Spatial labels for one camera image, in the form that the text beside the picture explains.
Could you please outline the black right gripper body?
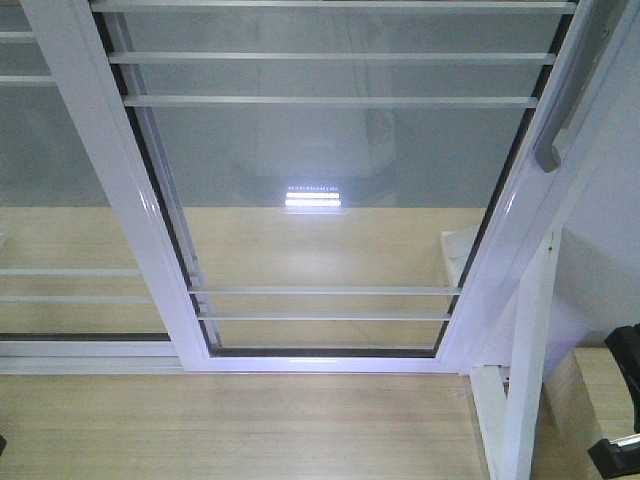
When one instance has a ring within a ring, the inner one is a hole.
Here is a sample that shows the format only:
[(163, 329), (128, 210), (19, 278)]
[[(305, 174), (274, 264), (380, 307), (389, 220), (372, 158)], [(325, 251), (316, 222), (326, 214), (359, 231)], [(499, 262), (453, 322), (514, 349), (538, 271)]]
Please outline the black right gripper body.
[(639, 473), (639, 325), (616, 328), (605, 344), (614, 357), (629, 391), (634, 413), (634, 434), (615, 440), (603, 438), (588, 449), (601, 476)]

